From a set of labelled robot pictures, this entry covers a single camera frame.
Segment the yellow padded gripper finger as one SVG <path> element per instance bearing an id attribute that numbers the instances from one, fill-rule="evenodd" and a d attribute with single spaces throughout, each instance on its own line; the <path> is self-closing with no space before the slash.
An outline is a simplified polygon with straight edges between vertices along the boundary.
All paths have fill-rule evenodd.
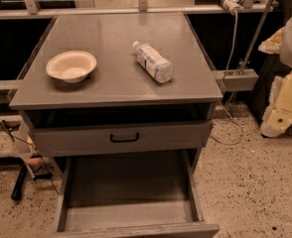
<path id="1" fill-rule="evenodd" d="M 280 28 L 270 38 L 262 42 L 258 49 L 269 55 L 279 55 L 281 50 L 281 40 L 284 28 Z"/>
<path id="2" fill-rule="evenodd" d="M 275 76 L 271 85 L 269 105 L 263 114 L 260 133 L 277 137 L 292 125 L 292 71 L 285 77 Z"/>

